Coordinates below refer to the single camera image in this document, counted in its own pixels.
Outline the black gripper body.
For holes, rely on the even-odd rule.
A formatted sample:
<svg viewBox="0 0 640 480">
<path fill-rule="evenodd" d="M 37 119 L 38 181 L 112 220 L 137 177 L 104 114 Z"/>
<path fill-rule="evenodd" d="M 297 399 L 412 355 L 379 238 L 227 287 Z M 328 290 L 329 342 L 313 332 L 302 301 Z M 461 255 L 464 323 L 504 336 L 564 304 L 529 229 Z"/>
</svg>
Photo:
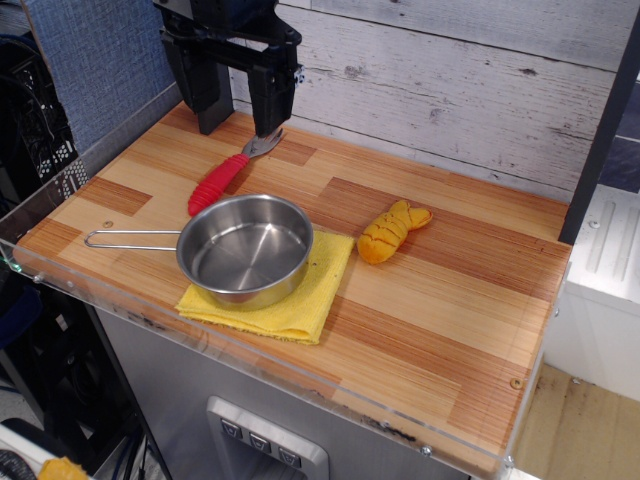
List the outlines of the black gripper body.
<svg viewBox="0 0 640 480">
<path fill-rule="evenodd" d="M 301 34 L 276 14 L 277 3 L 264 0 L 156 1 L 162 15 L 166 50 L 191 53 L 209 40 L 216 45 L 245 39 L 270 47 L 297 47 Z"/>
</svg>

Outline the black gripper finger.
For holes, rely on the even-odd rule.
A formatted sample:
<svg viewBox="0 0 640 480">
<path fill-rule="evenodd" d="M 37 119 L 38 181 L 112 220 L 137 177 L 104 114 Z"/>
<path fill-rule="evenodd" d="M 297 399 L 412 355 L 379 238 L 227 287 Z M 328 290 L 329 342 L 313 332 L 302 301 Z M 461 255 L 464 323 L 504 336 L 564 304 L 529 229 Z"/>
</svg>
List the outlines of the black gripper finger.
<svg viewBox="0 0 640 480">
<path fill-rule="evenodd" d="M 292 114 L 297 73 L 297 49 L 293 45 L 267 47 L 248 72 L 255 133 L 264 138 Z"/>
<path fill-rule="evenodd" d="M 233 112 L 228 67 L 195 45 L 163 38 L 171 71 L 184 103 L 196 114 L 199 131 L 212 133 Z"/>
</svg>

